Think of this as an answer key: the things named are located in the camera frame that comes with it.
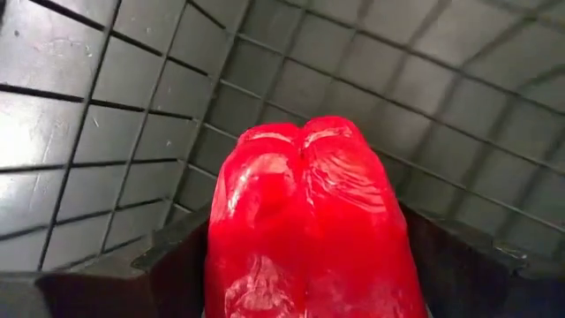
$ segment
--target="gray plastic surface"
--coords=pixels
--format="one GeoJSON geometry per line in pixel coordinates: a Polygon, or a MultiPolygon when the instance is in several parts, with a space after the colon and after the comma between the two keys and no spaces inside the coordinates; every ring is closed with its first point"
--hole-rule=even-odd
{"type": "Polygon", "coordinates": [[[7,0],[0,270],[159,229],[245,129],[323,115],[406,205],[565,261],[564,65],[565,0],[7,0]]]}

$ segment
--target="plastic crate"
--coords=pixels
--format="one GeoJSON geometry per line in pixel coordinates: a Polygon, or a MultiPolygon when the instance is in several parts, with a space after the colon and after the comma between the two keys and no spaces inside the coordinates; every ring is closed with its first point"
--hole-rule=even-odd
{"type": "Polygon", "coordinates": [[[0,0],[0,16],[0,270],[139,242],[210,200],[246,128],[333,114],[410,210],[563,277],[564,1],[0,0]]]}

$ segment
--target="grid line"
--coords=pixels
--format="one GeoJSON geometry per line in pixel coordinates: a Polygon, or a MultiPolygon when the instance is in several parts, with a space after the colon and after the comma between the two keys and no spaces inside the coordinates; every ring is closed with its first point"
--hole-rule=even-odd
{"type": "MultiPolygon", "coordinates": [[[[236,47],[236,43],[237,43],[237,37],[236,34],[241,30],[244,22],[245,22],[245,18],[247,16],[247,12],[250,10],[251,6],[252,6],[252,2],[254,0],[247,0],[241,10],[241,12],[239,13],[239,16],[237,17],[237,23],[236,23],[236,27],[235,27],[235,33],[231,34],[229,32],[227,32],[226,30],[224,30],[230,37],[228,39],[228,45],[227,45],[227,50],[223,56],[223,59],[220,63],[220,70],[217,73],[217,75],[214,76],[213,82],[212,82],[212,89],[210,92],[210,96],[207,98],[207,102],[206,102],[206,106],[204,107],[204,110],[202,112],[201,118],[198,119],[196,121],[196,132],[192,135],[192,138],[189,140],[188,143],[188,147],[186,149],[186,154],[184,156],[185,161],[188,163],[191,159],[191,155],[192,155],[192,150],[194,149],[194,145],[196,144],[199,136],[200,136],[200,132],[202,131],[202,127],[204,126],[204,122],[206,121],[206,117],[207,114],[209,112],[209,109],[211,108],[211,104],[215,99],[215,95],[217,94],[217,90],[220,87],[220,82],[221,82],[221,78],[223,73],[225,72],[225,70],[228,67],[228,63],[230,61],[230,58],[233,54],[234,48],[236,47]]],[[[187,171],[187,166],[184,165],[183,169],[181,170],[180,176],[178,177],[177,180],[177,184],[174,185],[173,187],[173,193],[171,195],[171,202],[174,201],[178,201],[178,195],[179,195],[179,189],[182,187],[182,184],[185,181],[186,178],[186,171],[187,171]]],[[[169,204],[169,206],[166,208],[167,212],[163,221],[163,225],[166,225],[172,215],[172,204],[169,204]]]]}
{"type": "MultiPolygon", "coordinates": [[[[541,73],[539,76],[528,80],[527,82],[523,83],[518,89],[518,92],[527,92],[529,88],[537,86],[538,84],[540,84],[543,81],[546,80],[550,80],[553,78],[553,76],[557,76],[559,75],[560,72],[557,72],[555,70],[550,70],[549,72],[545,72],[545,73],[541,73]]],[[[503,132],[505,126],[508,124],[509,118],[512,116],[512,114],[516,111],[516,107],[519,104],[519,101],[516,98],[513,98],[512,96],[507,98],[507,101],[504,105],[504,108],[502,109],[501,113],[499,114],[499,116],[496,118],[493,126],[491,127],[491,129],[488,132],[488,138],[490,140],[497,140],[501,133],[503,132]]],[[[554,152],[557,151],[557,147],[559,146],[559,144],[561,143],[561,140],[563,139],[563,134],[565,134],[565,129],[562,129],[564,132],[561,132],[558,136],[556,136],[555,141],[553,142],[553,145],[546,151],[546,153],[543,156],[543,161],[549,161],[551,160],[551,157],[554,155],[554,152]]],[[[472,163],[471,163],[471,167],[464,173],[463,175],[463,184],[466,185],[468,188],[474,188],[476,183],[478,182],[478,176],[479,173],[482,171],[486,160],[488,159],[488,157],[492,154],[493,152],[493,148],[492,147],[488,147],[487,145],[483,144],[481,145],[481,147],[478,150],[478,153],[474,156],[472,163]]],[[[536,167],[537,171],[534,171],[534,173],[532,174],[532,176],[528,179],[528,181],[526,181],[526,185],[524,186],[524,188],[519,192],[518,197],[516,197],[514,199],[514,202],[512,202],[512,206],[514,206],[517,210],[523,211],[524,208],[524,203],[525,200],[528,199],[528,197],[531,195],[531,187],[533,186],[534,183],[538,182],[538,179],[540,178],[540,176],[537,176],[539,173],[538,171],[543,171],[544,169],[546,169],[547,167],[545,165],[538,165],[536,167]]],[[[448,206],[448,211],[446,216],[449,218],[455,218],[457,213],[459,212],[459,208],[461,207],[461,205],[463,204],[465,198],[465,193],[462,191],[458,191],[456,192],[453,200],[449,203],[448,206]]],[[[527,212],[524,211],[524,213],[522,215],[525,216],[529,216],[530,214],[528,214],[527,212]]],[[[530,217],[530,219],[534,219],[534,220],[538,220],[538,217],[530,217]]],[[[507,216],[504,224],[501,226],[501,228],[499,228],[497,230],[497,233],[495,233],[495,237],[496,238],[500,238],[503,237],[505,238],[509,231],[510,228],[512,226],[514,226],[517,222],[517,216],[516,215],[511,215],[511,216],[507,216]]]]}
{"type": "MultiPolygon", "coordinates": [[[[161,159],[138,159],[134,160],[133,164],[144,164],[144,163],[173,163],[178,161],[176,158],[161,158],[161,159]]],[[[83,163],[72,163],[71,168],[103,168],[125,165],[126,160],[116,160],[116,161],[102,161],[102,162],[83,162],[83,163]]],[[[0,174],[7,173],[20,173],[20,172],[44,172],[53,170],[64,169],[64,163],[59,164],[35,164],[35,165],[23,165],[19,167],[6,167],[0,169],[0,174]]]]}
{"type": "MultiPolygon", "coordinates": [[[[60,101],[60,102],[75,102],[75,103],[82,103],[84,102],[84,98],[73,96],[73,95],[66,95],[54,92],[43,91],[40,89],[29,88],[29,87],[19,87],[13,86],[10,84],[0,83],[0,92],[2,93],[10,93],[16,95],[24,95],[29,97],[38,97],[38,98],[46,98],[50,100],[60,101]]],[[[144,112],[145,109],[141,108],[140,106],[131,106],[127,104],[123,104],[120,102],[110,102],[104,101],[99,99],[91,99],[90,103],[94,106],[108,108],[112,110],[127,110],[130,112],[141,113],[144,112]]],[[[63,107],[78,107],[76,105],[64,105],[63,107]]],[[[152,115],[160,115],[165,117],[173,117],[179,119],[188,119],[193,120],[192,116],[186,116],[182,114],[176,114],[173,112],[168,112],[164,110],[149,110],[149,113],[152,115]]]]}
{"type": "MultiPolygon", "coordinates": [[[[424,20],[416,30],[416,32],[414,32],[414,34],[408,40],[407,46],[409,48],[413,48],[414,45],[416,45],[418,41],[421,40],[426,35],[426,32],[429,30],[429,28],[433,26],[433,24],[438,22],[443,12],[447,10],[447,8],[451,5],[451,3],[452,3],[451,0],[438,0],[438,2],[430,10],[430,12],[428,12],[426,17],[424,18],[424,20]]],[[[400,78],[408,64],[408,61],[411,58],[411,54],[408,51],[403,51],[402,54],[403,55],[401,56],[400,61],[398,62],[395,70],[393,71],[393,75],[391,76],[390,80],[388,81],[387,85],[383,90],[383,95],[385,96],[393,95],[393,93],[396,91],[400,78]]],[[[457,82],[455,80],[452,80],[451,86],[448,88],[447,93],[443,97],[444,100],[449,99],[450,96],[455,92],[456,85],[457,82]]],[[[387,103],[388,102],[386,100],[381,100],[377,103],[376,107],[383,108],[387,105],[387,103]]],[[[432,115],[433,118],[441,118],[441,113],[443,112],[441,106],[442,105],[440,105],[440,107],[433,113],[432,115]]],[[[414,152],[410,155],[411,159],[418,156],[418,154],[424,150],[424,147],[426,146],[426,141],[429,140],[430,136],[433,133],[432,132],[433,126],[435,126],[435,122],[432,122],[432,124],[424,132],[424,135],[420,139],[420,142],[418,143],[417,147],[414,149],[414,152]]],[[[404,188],[406,187],[408,179],[410,179],[411,175],[412,175],[412,168],[409,168],[401,177],[400,182],[398,183],[398,186],[396,188],[397,189],[396,191],[399,193],[399,195],[403,195],[404,188]]]]}
{"type": "MultiPolygon", "coordinates": [[[[460,69],[463,72],[466,72],[467,68],[471,64],[479,60],[481,57],[488,55],[490,52],[500,47],[500,45],[502,45],[504,42],[510,40],[511,38],[519,34],[523,29],[525,29],[531,23],[529,17],[534,13],[535,10],[528,11],[527,14],[521,17],[517,22],[507,27],[506,29],[502,30],[497,36],[494,37],[494,39],[492,39],[481,49],[475,52],[475,54],[473,54],[471,57],[468,57],[465,61],[463,61],[460,69]]],[[[446,93],[442,97],[440,106],[433,113],[434,118],[443,118],[445,113],[449,110],[449,106],[453,104],[452,98],[456,93],[456,90],[462,85],[462,83],[463,83],[463,76],[459,72],[449,83],[449,86],[446,89],[446,93]]],[[[426,128],[426,131],[424,132],[422,139],[420,140],[414,151],[409,155],[410,158],[409,160],[413,161],[414,163],[419,163],[421,161],[421,156],[424,154],[429,143],[432,142],[432,137],[439,128],[440,126],[437,125],[436,121],[433,121],[426,128]]],[[[398,192],[401,195],[403,195],[403,193],[406,191],[406,186],[408,186],[408,183],[410,182],[412,175],[413,175],[413,170],[409,168],[401,177],[401,180],[398,184],[398,192]]]]}
{"type": "Polygon", "coordinates": [[[141,125],[139,126],[139,130],[138,130],[137,135],[135,137],[135,141],[133,142],[133,146],[132,146],[132,149],[130,151],[129,158],[127,160],[127,163],[125,164],[124,175],[122,176],[122,181],[120,182],[120,186],[118,188],[117,195],[116,195],[116,198],[114,200],[112,211],[110,212],[109,217],[108,217],[108,222],[106,224],[106,230],[102,234],[103,235],[102,236],[102,242],[100,244],[100,250],[98,252],[99,255],[102,255],[102,253],[106,249],[106,243],[108,241],[109,232],[111,231],[112,223],[114,221],[114,216],[116,215],[116,209],[117,209],[118,204],[119,204],[119,202],[122,199],[122,196],[124,194],[125,184],[127,183],[127,179],[128,179],[129,174],[130,174],[130,170],[132,168],[133,157],[135,156],[135,153],[137,152],[139,143],[141,142],[141,136],[143,134],[143,131],[145,130],[145,126],[147,124],[147,120],[148,120],[148,117],[149,117],[149,110],[153,107],[153,101],[154,101],[155,96],[157,94],[157,89],[158,89],[158,87],[161,83],[162,75],[164,74],[164,71],[165,71],[165,65],[167,64],[167,56],[169,55],[170,50],[173,47],[173,43],[175,41],[175,38],[177,37],[178,29],[180,27],[180,22],[182,21],[183,16],[185,15],[186,7],[188,5],[189,5],[189,2],[185,1],[182,9],[180,10],[180,13],[178,14],[177,21],[175,21],[175,27],[173,29],[171,36],[170,36],[169,43],[168,43],[167,49],[165,51],[165,55],[162,57],[161,66],[160,66],[159,72],[157,73],[157,77],[155,79],[154,85],[152,87],[151,95],[150,95],[150,97],[147,101],[147,106],[146,106],[145,111],[143,113],[143,119],[141,120],[141,125]]]}
{"type": "MultiPolygon", "coordinates": [[[[554,156],[559,151],[560,147],[565,145],[565,125],[562,127],[561,131],[555,136],[552,141],[551,146],[543,154],[543,157],[547,161],[554,159],[554,156]]],[[[531,200],[534,188],[542,182],[546,169],[541,166],[536,166],[536,170],[533,172],[531,177],[526,181],[523,188],[519,191],[517,195],[514,206],[520,209],[524,209],[526,204],[531,200]]],[[[505,239],[512,227],[516,225],[518,218],[516,216],[509,216],[506,218],[505,222],[495,233],[496,238],[505,239]]]]}
{"type": "Polygon", "coordinates": [[[263,94],[260,98],[260,106],[259,111],[257,112],[257,117],[253,120],[253,125],[256,126],[260,123],[263,113],[265,112],[266,101],[272,98],[273,93],[276,89],[276,84],[281,79],[283,75],[284,64],[288,60],[288,57],[295,46],[295,43],[298,38],[298,33],[300,32],[300,28],[304,24],[304,20],[306,18],[306,7],[310,7],[313,0],[306,0],[304,6],[300,6],[298,13],[298,17],[290,29],[288,39],[286,39],[285,43],[282,46],[281,56],[277,61],[277,65],[275,66],[275,72],[267,85],[267,89],[265,90],[265,94],[263,94]]]}
{"type": "MultiPolygon", "coordinates": [[[[285,3],[285,4],[290,5],[290,6],[293,6],[293,7],[300,7],[299,4],[293,4],[293,3],[290,2],[289,0],[276,0],[276,1],[285,3]]],[[[327,14],[324,14],[324,13],[321,13],[321,12],[317,12],[317,11],[314,11],[314,10],[310,10],[310,9],[306,9],[306,12],[309,13],[309,14],[312,14],[313,16],[316,16],[316,17],[318,17],[318,18],[322,18],[322,19],[328,20],[328,21],[330,21],[330,22],[333,22],[333,23],[335,23],[335,24],[337,24],[337,25],[339,25],[339,26],[348,27],[348,28],[351,27],[350,24],[345,23],[345,22],[343,22],[343,21],[341,21],[341,20],[339,20],[339,19],[333,18],[333,17],[331,17],[331,16],[329,16],[329,15],[327,15],[327,14]]],[[[384,36],[381,36],[381,35],[378,35],[378,34],[373,34],[373,33],[369,32],[369,31],[367,31],[367,30],[365,30],[365,29],[359,29],[359,34],[364,35],[364,36],[367,36],[367,37],[369,37],[370,39],[375,40],[375,41],[377,41],[377,42],[381,42],[381,43],[387,44],[388,46],[391,46],[391,47],[393,47],[393,48],[395,48],[395,49],[400,49],[400,50],[408,51],[408,53],[410,53],[411,55],[413,55],[413,56],[415,56],[415,57],[420,57],[420,58],[426,60],[427,62],[430,62],[430,63],[432,63],[432,64],[436,64],[436,65],[438,65],[438,66],[441,66],[441,67],[443,67],[443,68],[445,68],[445,69],[448,69],[449,71],[452,71],[452,72],[454,72],[454,73],[459,73],[459,74],[461,74],[461,76],[463,76],[465,79],[476,81],[476,82],[478,82],[478,83],[480,83],[480,84],[483,84],[483,85],[485,85],[485,86],[487,86],[487,87],[493,88],[493,89],[496,90],[496,91],[502,92],[502,93],[505,94],[505,95],[513,95],[513,96],[515,96],[516,98],[518,98],[518,99],[520,99],[520,100],[522,100],[522,101],[524,101],[524,102],[529,102],[529,103],[535,105],[536,107],[543,108],[543,109],[545,109],[545,110],[547,110],[547,111],[550,111],[550,112],[553,113],[553,114],[556,114],[556,115],[559,115],[559,116],[565,116],[565,111],[556,110],[556,109],[554,109],[553,107],[548,106],[548,105],[545,105],[545,104],[542,103],[542,102],[538,102],[538,101],[536,101],[536,100],[533,100],[533,99],[531,99],[531,98],[528,98],[527,96],[520,95],[519,93],[517,93],[517,92],[515,92],[515,91],[513,91],[513,90],[511,90],[511,89],[508,89],[508,88],[505,88],[505,87],[501,87],[501,86],[499,86],[499,85],[497,85],[497,84],[494,84],[494,83],[492,83],[492,82],[490,82],[490,81],[488,81],[488,80],[486,80],[486,79],[481,79],[479,76],[472,75],[472,74],[470,74],[470,73],[468,73],[468,72],[463,72],[461,69],[456,68],[456,67],[454,67],[453,65],[447,64],[447,63],[441,61],[440,59],[438,59],[438,58],[436,58],[436,57],[430,56],[430,55],[428,55],[428,54],[426,54],[426,53],[423,53],[423,52],[417,51],[417,50],[415,50],[415,49],[413,49],[413,48],[410,48],[410,47],[408,47],[408,46],[405,45],[405,44],[401,44],[401,43],[399,43],[399,42],[395,42],[395,41],[389,40],[388,38],[386,38],[386,37],[384,37],[384,36]]],[[[268,46],[268,45],[262,44],[261,47],[263,47],[263,48],[265,48],[265,49],[269,49],[269,50],[273,51],[274,53],[281,54],[277,49],[273,49],[273,48],[271,48],[271,47],[268,46]]],[[[311,69],[313,69],[313,70],[315,70],[315,71],[318,71],[317,68],[314,68],[314,67],[311,66],[311,65],[307,65],[307,67],[309,67],[309,68],[311,68],[311,69]]]]}
{"type": "Polygon", "coordinates": [[[80,135],[82,134],[82,131],[84,130],[85,127],[85,122],[87,121],[87,114],[88,114],[88,108],[90,106],[90,101],[93,98],[94,88],[96,86],[96,82],[98,81],[98,77],[100,76],[102,70],[102,63],[104,62],[104,57],[106,56],[106,51],[108,50],[108,46],[109,46],[110,33],[111,30],[114,28],[114,25],[116,24],[117,14],[119,13],[121,4],[122,4],[122,0],[115,0],[114,11],[112,12],[112,15],[109,19],[108,27],[104,29],[102,48],[100,50],[98,59],[96,61],[96,68],[92,74],[92,78],[89,81],[90,85],[86,93],[86,98],[84,99],[83,102],[83,110],[82,113],[80,114],[80,120],[79,120],[79,129],[74,136],[72,143],[72,150],[64,166],[63,180],[61,183],[61,187],[59,188],[55,207],[53,208],[53,213],[51,214],[49,227],[47,229],[47,235],[45,236],[45,241],[43,243],[43,247],[41,248],[40,258],[37,263],[38,271],[41,271],[43,269],[43,263],[45,262],[45,257],[47,256],[49,242],[51,241],[51,236],[53,235],[53,230],[55,228],[55,224],[57,221],[57,214],[59,213],[59,208],[61,208],[61,203],[63,201],[64,190],[67,186],[69,175],[71,174],[72,161],[74,159],[75,154],[77,153],[77,149],[79,148],[80,135]]]}
{"type": "MultiPolygon", "coordinates": [[[[119,206],[117,208],[117,213],[121,213],[122,211],[126,211],[126,210],[131,209],[131,208],[144,207],[146,205],[155,204],[155,203],[158,203],[158,202],[161,202],[161,201],[164,201],[164,199],[160,198],[160,199],[152,199],[152,200],[148,200],[148,201],[141,201],[141,202],[124,204],[123,206],[119,206]]],[[[63,220],[56,221],[55,226],[57,227],[59,225],[67,225],[67,224],[78,223],[78,222],[85,221],[85,220],[88,220],[88,219],[92,219],[92,218],[95,218],[95,217],[98,217],[98,216],[106,216],[106,215],[109,215],[110,212],[111,212],[111,209],[106,209],[106,210],[101,210],[101,211],[90,212],[90,213],[84,214],[82,216],[73,216],[73,217],[65,218],[63,220]]],[[[0,242],[11,240],[11,239],[17,239],[17,238],[24,237],[24,236],[29,235],[29,234],[34,234],[34,233],[46,231],[48,229],[49,229],[48,224],[38,224],[38,225],[30,226],[30,227],[25,228],[25,229],[20,229],[20,230],[17,230],[17,231],[5,233],[5,234],[0,234],[0,242]]]]}
{"type": "Polygon", "coordinates": [[[337,63],[335,65],[334,70],[329,74],[329,82],[326,85],[326,89],[324,90],[324,94],[320,98],[320,102],[316,106],[314,114],[319,115],[321,113],[323,107],[325,106],[326,101],[330,96],[329,93],[330,93],[331,86],[335,82],[336,78],[339,76],[339,73],[341,72],[345,62],[347,61],[347,58],[350,56],[351,50],[353,49],[353,43],[354,43],[355,37],[357,36],[357,34],[359,32],[359,28],[361,27],[361,23],[362,23],[363,19],[366,17],[366,15],[369,12],[369,10],[371,9],[371,7],[373,6],[373,4],[374,4],[374,0],[363,0],[361,2],[361,4],[359,5],[358,16],[355,20],[355,24],[353,26],[351,26],[350,29],[349,29],[349,34],[348,34],[348,38],[347,38],[347,42],[345,44],[345,47],[343,48],[343,51],[342,51],[341,55],[339,56],[339,59],[337,60],[337,63]]]}
{"type": "MultiPolygon", "coordinates": [[[[433,8],[426,14],[426,17],[424,18],[422,23],[420,23],[416,31],[411,35],[410,39],[408,40],[408,43],[406,44],[408,48],[414,49],[414,45],[416,45],[418,41],[421,40],[424,37],[424,35],[426,35],[426,32],[429,30],[431,26],[433,26],[433,24],[437,23],[437,21],[441,17],[441,14],[451,5],[451,1],[452,0],[438,0],[435,3],[433,8]]],[[[400,57],[400,60],[396,64],[396,67],[393,70],[390,80],[383,89],[382,92],[383,95],[389,96],[395,92],[400,77],[403,74],[406,65],[408,64],[408,60],[410,59],[410,57],[411,54],[408,51],[403,50],[402,56],[400,57]]],[[[387,103],[386,101],[380,101],[377,104],[377,107],[382,107],[386,103],[387,103]]]]}
{"type": "MultiPolygon", "coordinates": [[[[262,45],[260,45],[260,46],[261,46],[263,49],[268,49],[268,50],[270,50],[271,52],[274,52],[274,53],[276,53],[276,54],[281,54],[279,51],[277,51],[276,49],[273,49],[273,48],[269,47],[268,45],[262,44],[262,45]]],[[[331,72],[327,72],[327,71],[321,70],[321,69],[318,68],[318,67],[314,67],[314,66],[312,66],[312,65],[306,64],[306,63],[304,63],[304,62],[302,62],[302,61],[300,61],[300,60],[298,60],[298,59],[296,59],[296,58],[294,58],[294,57],[287,57],[287,58],[288,58],[290,61],[292,61],[292,62],[295,62],[295,63],[297,63],[297,64],[303,65],[304,67],[307,67],[307,68],[309,68],[309,69],[311,69],[311,70],[314,70],[314,71],[316,71],[316,72],[319,72],[319,73],[321,73],[321,74],[323,74],[323,75],[331,76],[331,72]]],[[[527,155],[518,154],[518,153],[514,152],[513,150],[511,150],[511,149],[509,149],[509,148],[505,148],[505,147],[503,147],[502,145],[497,144],[496,142],[494,142],[493,140],[491,140],[491,139],[489,139],[489,138],[484,139],[484,138],[479,137],[479,136],[477,136],[477,135],[475,135],[475,134],[473,134],[473,133],[467,132],[467,131],[465,131],[464,129],[462,129],[462,128],[456,126],[456,125],[452,125],[452,124],[450,124],[449,122],[447,122],[447,121],[445,121],[445,120],[443,120],[443,119],[441,119],[441,118],[434,117],[434,116],[432,116],[432,115],[429,115],[429,114],[425,113],[423,110],[417,109],[417,108],[415,108],[415,107],[413,107],[413,106],[411,106],[411,105],[409,105],[409,104],[406,104],[406,103],[403,103],[403,102],[399,102],[399,101],[397,101],[397,100],[395,100],[395,99],[392,99],[392,98],[389,98],[389,97],[387,97],[387,96],[385,96],[385,95],[383,95],[383,94],[374,92],[374,91],[372,91],[372,89],[367,88],[367,87],[363,87],[363,86],[361,86],[361,85],[359,85],[359,84],[357,84],[357,83],[355,83],[355,82],[352,82],[352,81],[350,81],[350,80],[348,80],[348,79],[344,79],[344,78],[342,78],[342,77],[336,77],[336,79],[337,79],[337,80],[340,80],[341,82],[343,82],[343,83],[345,83],[345,84],[348,84],[348,85],[350,85],[350,86],[352,86],[352,87],[354,87],[354,88],[356,88],[356,89],[359,89],[359,90],[361,90],[361,91],[363,91],[363,92],[365,92],[365,93],[368,93],[369,95],[373,95],[373,96],[379,97],[379,98],[381,98],[381,99],[383,99],[383,100],[385,100],[385,101],[387,101],[387,102],[393,103],[394,105],[396,105],[396,106],[398,106],[398,107],[400,107],[400,108],[402,108],[402,109],[405,109],[405,110],[411,111],[411,112],[413,112],[413,113],[419,114],[420,116],[423,116],[423,117],[425,117],[425,118],[427,118],[427,119],[430,119],[431,121],[433,121],[433,122],[435,122],[435,123],[444,125],[444,126],[450,128],[450,129],[452,129],[452,130],[454,130],[454,131],[456,131],[456,132],[458,132],[458,133],[461,133],[461,134],[463,134],[463,135],[465,135],[465,136],[467,136],[467,137],[469,137],[469,138],[471,138],[471,139],[473,139],[473,140],[476,140],[476,141],[482,142],[482,143],[484,143],[484,144],[487,144],[487,145],[489,145],[489,146],[491,146],[491,147],[493,147],[493,148],[496,148],[496,149],[498,149],[498,150],[500,150],[500,151],[502,151],[502,152],[504,152],[504,153],[507,153],[507,154],[516,156],[516,157],[518,157],[518,158],[520,158],[520,159],[523,159],[523,160],[525,160],[525,161],[527,161],[527,162],[529,162],[529,163],[535,163],[535,164],[537,164],[537,165],[543,165],[543,166],[547,167],[549,170],[552,170],[553,172],[555,172],[555,173],[557,173],[557,174],[565,175],[565,170],[561,170],[559,167],[554,167],[551,163],[543,163],[543,162],[541,162],[540,160],[535,159],[535,158],[531,158],[531,157],[529,157],[529,156],[527,156],[527,155]]],[[[509,97],[510,97],[510,98],[515,98],[515,99],[517,99],[517,100],[522,100],[522,99],[520,99],[519,97],[517,97],[516,94],[510,95],[509,97]]]]}

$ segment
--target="red bell pepper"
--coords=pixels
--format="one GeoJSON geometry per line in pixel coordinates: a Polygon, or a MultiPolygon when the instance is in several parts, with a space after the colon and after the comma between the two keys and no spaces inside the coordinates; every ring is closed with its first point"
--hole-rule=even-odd
{"type": "Polygon", "coordinates": [[[239,138],[212,204],[206,316],[426,317],[406,222],[354,124],[239,138]]]}

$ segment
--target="bell pepper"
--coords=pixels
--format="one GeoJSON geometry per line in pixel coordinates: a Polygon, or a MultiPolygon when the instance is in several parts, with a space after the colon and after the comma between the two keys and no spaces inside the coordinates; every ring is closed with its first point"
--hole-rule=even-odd
{"type": "Polygon", "coordinates": [[[354,124],[240,136],[215,188],[205,296],[208,318],[426,317],[402,211],[354,124]]]}

